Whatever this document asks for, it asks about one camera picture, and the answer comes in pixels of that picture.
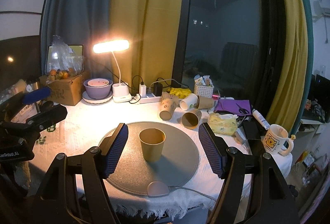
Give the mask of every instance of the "computer monitor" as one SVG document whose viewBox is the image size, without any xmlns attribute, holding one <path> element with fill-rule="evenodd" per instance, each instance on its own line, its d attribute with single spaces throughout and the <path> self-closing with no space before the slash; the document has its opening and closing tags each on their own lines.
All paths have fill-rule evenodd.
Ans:
<svg viewBox="0 0 330 224">
<path fill-rule="evenodd" d="M 325 121 L 330 118 L 330 80 L 316 75 L 315 80 L 315 99 L 321 105 L 325 112 Z"/>
<path fill-rule="evenodd" d="M 311 101 L 313 101 L 315 98 L 315 75 L 311 76 L 311 86 L 307 98 Z"/>
</svg>

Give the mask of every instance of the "bear print mug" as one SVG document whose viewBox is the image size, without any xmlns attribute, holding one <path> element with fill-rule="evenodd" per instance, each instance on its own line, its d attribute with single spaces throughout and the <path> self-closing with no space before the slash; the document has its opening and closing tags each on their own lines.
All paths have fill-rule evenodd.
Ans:
<svg viewBox="0 0 330 224">
<path fill-rule="evenodd" d="M 282 150 L 285 141 L 289 143 L 289 148 Z M 293 150 L 293 140 L 288 137 L 288 132 L 277 124 L 270 125 L 263 144 L 266 152 L 270 154 L 280 153 L 282 156 L 286 156 Z"/>
</svg>

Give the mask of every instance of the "cardboard box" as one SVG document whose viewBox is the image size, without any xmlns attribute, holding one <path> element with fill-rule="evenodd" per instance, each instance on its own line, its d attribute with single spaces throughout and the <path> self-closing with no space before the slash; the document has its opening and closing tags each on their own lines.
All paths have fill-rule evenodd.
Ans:
<svg viewBox="0 0 330 224">
<path fill-rule="evenodd" d="M 44 75 L 40 77 L 40 83 L 52 90 L 52 94 L 47 100 L 63 105 L 75 106 L 82 99 L 82 93 L 85 91 L 84 81 L 89 78 L 89 71 L 84 71 L 78 76 L 58 79 L 46 85 L 47 75 Z"/>
</svg>

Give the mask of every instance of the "scissors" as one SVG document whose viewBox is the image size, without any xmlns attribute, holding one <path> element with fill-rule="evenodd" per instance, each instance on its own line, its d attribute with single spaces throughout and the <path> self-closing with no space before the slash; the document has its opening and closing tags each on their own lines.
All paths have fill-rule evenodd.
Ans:
<svg viewBox="0 0 330 224">
<path fill-rule="evenodd" d="M 242 113 L 242 114 L 244 114 L 244 115 L 249 114 L 249 111 L 248 111 L 247 109 L 242 108 L 242 107 L 241 107 L 239 104 L 237 104 L 237 103 L 236 103 L 236 105 L 237 105 L 238 108 L 239 108 L 239 110 L 238 110 L 239 113 Z"/>
</svg>

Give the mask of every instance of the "white plate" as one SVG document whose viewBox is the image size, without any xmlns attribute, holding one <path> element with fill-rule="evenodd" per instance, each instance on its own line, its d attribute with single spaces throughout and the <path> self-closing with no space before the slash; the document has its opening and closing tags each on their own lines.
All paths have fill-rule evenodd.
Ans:
<svg viewBox="0 0 330 224">
<path fill-rule="evenodd" d="M 102 87 L 109 85 L 109 81 L 107 79 L 96 78 L 89 80 L 87 84 L 90 87 Z"/>
<path fill-rule="evenodd" d="M 88 103 L 91 103 L 91 104 L 102 104 L 102 103 L 105 103 L 105 102 L 108 102 L 111 98 L 112 98 L 112 91 L 110 91 L 110 93 L 103 99 L 101 100 L 97 100 L 97 99 L 93 99 L 93 98 L 90 98 L 87 94 L 87 92 L 83 92 L 82 94 L 83 96 L 83 99 L 88 102 Z"/>
</svg>

